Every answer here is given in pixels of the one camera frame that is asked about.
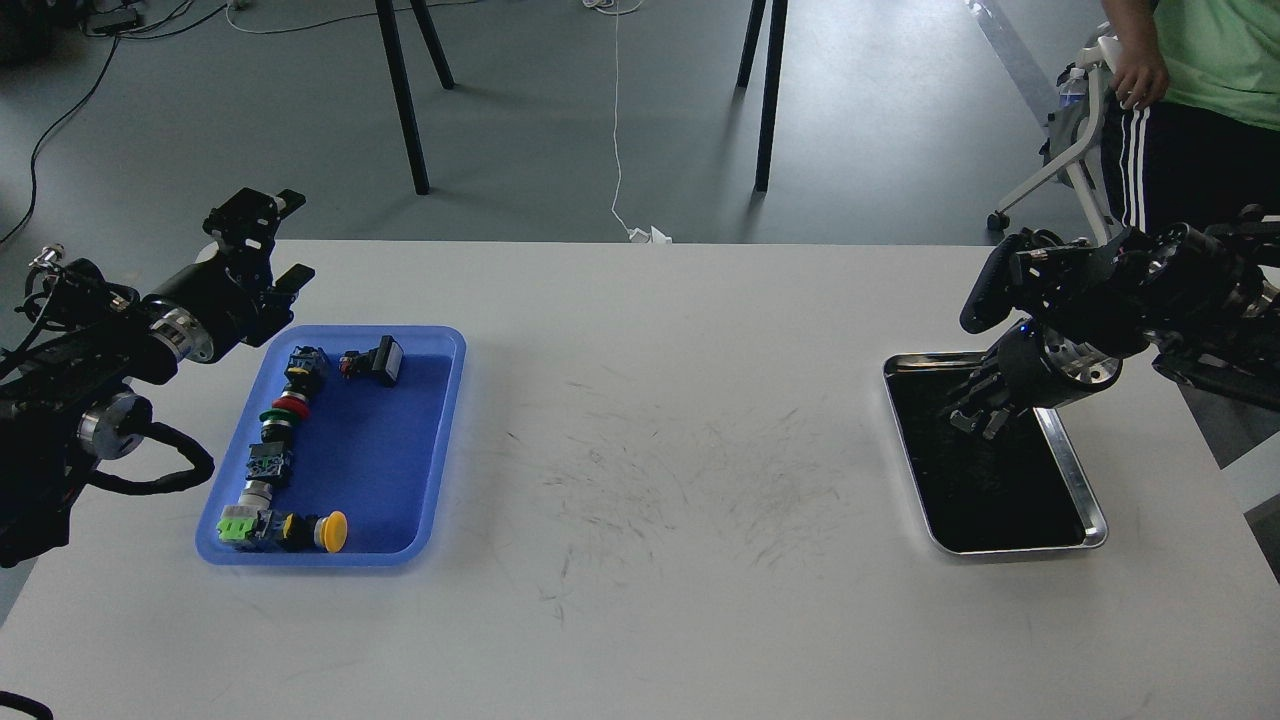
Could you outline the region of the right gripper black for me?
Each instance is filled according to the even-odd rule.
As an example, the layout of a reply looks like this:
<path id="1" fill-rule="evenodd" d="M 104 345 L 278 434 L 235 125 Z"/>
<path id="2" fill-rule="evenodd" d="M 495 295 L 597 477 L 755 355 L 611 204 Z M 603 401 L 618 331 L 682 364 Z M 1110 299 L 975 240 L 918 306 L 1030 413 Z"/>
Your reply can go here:
<path id="1" fill-rule="evenodd" d="M 955 429 L 995 441 L 1030 407 L 1061 407 L 1112 387 L 1123 360 L 1078 343 L 1036 320 L 1023 320 L 946 395 L 941 416 Z"/>

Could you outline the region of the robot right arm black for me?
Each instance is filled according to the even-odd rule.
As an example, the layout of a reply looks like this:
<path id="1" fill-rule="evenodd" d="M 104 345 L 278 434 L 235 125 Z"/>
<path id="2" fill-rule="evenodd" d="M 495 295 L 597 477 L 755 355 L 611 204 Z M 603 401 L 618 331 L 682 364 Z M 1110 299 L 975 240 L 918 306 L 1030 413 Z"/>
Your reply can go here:
<path id="1" fill-rule="evenodd" d="M 993 439 L 1034 407 L 1110 388 L 1124 360 L 1155 347 L 1161 375 L 1276 410 L 1277 218 L 1245 208 L 1198 231 L 1128 229 L 1092 246 L 1048 231 L 1007 236 L 989 254 L 959 322 L 979 334 L 1024 316 L 951 389 L 941 416 Z"/>

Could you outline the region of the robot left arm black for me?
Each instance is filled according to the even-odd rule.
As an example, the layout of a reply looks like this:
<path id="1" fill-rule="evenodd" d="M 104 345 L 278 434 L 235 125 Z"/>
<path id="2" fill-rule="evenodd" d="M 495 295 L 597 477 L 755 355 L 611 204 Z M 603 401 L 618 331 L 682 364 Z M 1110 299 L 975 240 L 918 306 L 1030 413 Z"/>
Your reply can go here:
<path id="1" fill-rule="evenodd" d="M 212 477 L 204 446 L 157 421 L 131 382 L 165 384 L 183 361 L 259 347 L 293 320 L 315 272 L 297 264 L 275 277 L 270 258 L 280 223 L 305 201 L 293 190 L 239 190 L 204 220 L 215 254 L 147 295 L 87 259 L 67 261 L 58 243 L 31 261 L 19 313 L 32 327 L 3 355 L 4 568 L 67 544 L 88 486 L 165 495 Z"/>

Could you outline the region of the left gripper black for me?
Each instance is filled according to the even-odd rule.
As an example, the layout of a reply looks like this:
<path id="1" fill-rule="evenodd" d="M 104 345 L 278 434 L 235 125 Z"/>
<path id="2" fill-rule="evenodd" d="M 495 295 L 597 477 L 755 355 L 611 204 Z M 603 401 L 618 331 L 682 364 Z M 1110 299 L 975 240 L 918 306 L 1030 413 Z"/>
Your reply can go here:
<path id="1" fill-rule="evenodd" d="M 260 347 L 289 325 L 292 305 L 315 277 L 294 264 L 274 284 L 270 256 L 280 223 L 306 204 L 293 190 L 264 193 L 241 188 L 202 222 L 218 255 L 191 264 L 145 296 L 160 315 L 180 310 L 189 318 L 180 346 L 186 359 L 210 364 L 237 345 Z"/>

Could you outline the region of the person's hand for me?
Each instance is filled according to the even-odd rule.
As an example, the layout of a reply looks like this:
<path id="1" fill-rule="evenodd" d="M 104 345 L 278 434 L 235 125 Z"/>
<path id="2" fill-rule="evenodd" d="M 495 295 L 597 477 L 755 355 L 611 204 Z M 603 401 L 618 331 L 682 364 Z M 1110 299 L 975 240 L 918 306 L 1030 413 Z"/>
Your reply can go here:
<path id="1" fill-rule="evenodd" d="M 1165 99 L 1170 77 L 1156 38 L 1119 38 L 1112 90 L 1124 111 L 1139 111 Z"/>

